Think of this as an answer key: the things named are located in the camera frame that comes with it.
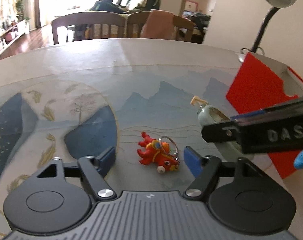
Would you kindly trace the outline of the pink cloth on chair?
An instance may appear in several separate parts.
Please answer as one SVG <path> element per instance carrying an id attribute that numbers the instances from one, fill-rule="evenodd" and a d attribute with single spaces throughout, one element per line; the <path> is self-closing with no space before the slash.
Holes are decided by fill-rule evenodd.
<path id="1" fill-rule="evenodd" d="M 141 38 L 174 40 L 176 15 L 164 10 L 151 10 L 141 32 Z"/>

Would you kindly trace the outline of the right dark wooden chair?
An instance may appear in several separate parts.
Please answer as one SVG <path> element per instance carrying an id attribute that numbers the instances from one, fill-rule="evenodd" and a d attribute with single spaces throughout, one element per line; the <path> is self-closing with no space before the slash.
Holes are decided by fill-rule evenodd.
<path id="1" fill-rule="evenodd" d="M 169 11 L 151 10 L 130 14 L 126 20 L 127 38 L 151 38 L 190 42 L 194 24 Z"/>

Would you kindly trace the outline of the red ox keychain figure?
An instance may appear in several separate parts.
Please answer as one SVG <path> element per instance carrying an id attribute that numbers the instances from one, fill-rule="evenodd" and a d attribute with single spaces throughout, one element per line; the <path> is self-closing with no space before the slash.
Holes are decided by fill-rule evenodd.
<path id="1" fill-rule="evenodd" d="M 142 141 L 138 142 L 137 154 L 142 165 L 155 164 L 159 174 L 177 171 L 180 166 L 179 150 L 176 143 L 168 136 L 159 139 L 150 137 L 145 131 L 141 132 Z"/>

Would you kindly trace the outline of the sofa with clothes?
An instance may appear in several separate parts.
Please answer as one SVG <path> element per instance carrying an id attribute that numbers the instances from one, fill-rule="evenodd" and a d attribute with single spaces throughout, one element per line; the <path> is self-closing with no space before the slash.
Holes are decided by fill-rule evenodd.
<path id="1" fill-rule="evenodd" d="M 117 14 L 133 14 L 142 11 L 160 9 L 161 0 L 127 0 L 125 5 L 114 3 L 113 0 L 96 1 L 87 11 L 107 11 Z"/>

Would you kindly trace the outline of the grey correction tape dispenser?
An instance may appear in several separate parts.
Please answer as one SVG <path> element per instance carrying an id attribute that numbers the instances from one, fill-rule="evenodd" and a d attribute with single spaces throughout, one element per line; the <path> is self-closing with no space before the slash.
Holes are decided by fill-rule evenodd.
<path id="1" fill-rule="evenodd" d="M 190 104 L 196 106 L 198 121 L 202 127 L 229 120 L 223 112 L 196 95 L 192 98 Z M 240 157 L 246 157 L 251 161 L 254 159 L 253 154 L 244 155 L 241 152 L 241 146 L 235 141 L 215 142 L 214 145 L 219 150 L 222 157 L 227 161 L 234 162 Z"/>

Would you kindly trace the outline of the wooden tv console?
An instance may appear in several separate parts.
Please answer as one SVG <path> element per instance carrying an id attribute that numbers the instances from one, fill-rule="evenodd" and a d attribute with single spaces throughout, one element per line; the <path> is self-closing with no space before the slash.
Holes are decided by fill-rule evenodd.
<path id="1" fill-rule="evenodd" d="M 29 22 L 22 20 L 2 30 L 0 34 L 0 60 L 3 54 L 24 34 L 29 32 Z"/>

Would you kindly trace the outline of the dark wooden chair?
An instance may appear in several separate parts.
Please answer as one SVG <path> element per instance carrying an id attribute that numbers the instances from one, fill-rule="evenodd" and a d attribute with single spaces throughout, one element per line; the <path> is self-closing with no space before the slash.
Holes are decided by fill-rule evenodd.
<path id="1" fill-rule="evenodd" d="M 59 27 L 85 27 L 83 39 L 92 40 L 94 27 L 99 25 L 98 38 L 123 38 L 126 18 L 120 14 L 107 11 L 83 11 L 60 16 L 52 21 L 53 43 L 58 44 Z"/>
<path id="2" fill-rule="evenodd" d="M 130 14 L 126 20 L 127 38 L 151 38 L 190 42 L 194 24 L 169 11 L 151 10 Z"/>

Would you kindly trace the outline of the red cardboard box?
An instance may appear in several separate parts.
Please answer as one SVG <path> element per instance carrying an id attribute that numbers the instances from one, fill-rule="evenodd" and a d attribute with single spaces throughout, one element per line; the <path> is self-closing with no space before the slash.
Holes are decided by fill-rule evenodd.
<path id="1" fill-rule="evenodd" d="M 303 97 L 303 79 L 292 68 L 268 57 L 248 53 L 226 98 L 238 114 L 244 114 Z M 297 169 L 300 150 L 267 153 L 281 178 Z"/>

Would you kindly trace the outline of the patterned table mat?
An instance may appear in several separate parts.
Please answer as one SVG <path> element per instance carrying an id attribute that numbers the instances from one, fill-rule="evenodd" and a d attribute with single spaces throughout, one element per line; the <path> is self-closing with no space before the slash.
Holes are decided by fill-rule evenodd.
<path id="1" fill-rule="evenodd" d="M 10 231 L 4 199 L 53 157 L 72 162 L 113 146 L 116 162 L 106 178 L 115 190 L 182 191 L 193 180 L 184 162 L 165 174 L 139 163 L 141 132 L 172 150 L 191 146 L 219 156 L 203 141 L 190 101 L 197 95 L 235 115 L 225 96 L 236 74 L 218 66 L 73 67 L 0 85 L 0 239 Z"/>

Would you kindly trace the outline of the left dark wooden chair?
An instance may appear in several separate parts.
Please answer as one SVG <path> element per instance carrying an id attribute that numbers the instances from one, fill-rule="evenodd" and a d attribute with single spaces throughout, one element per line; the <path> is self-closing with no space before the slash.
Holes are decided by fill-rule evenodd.
<path id="1" fill-rule="evenodd" d="M 92 40 L 94 27 L 99 25 L 98 38 L 123 38 L 126 18 L 120 14 L 107 11 L 83 11 L 60 16 L 52 21 L 53 43 L 58 44 L 59 27 L 85 27 L 83 39 Z"/>

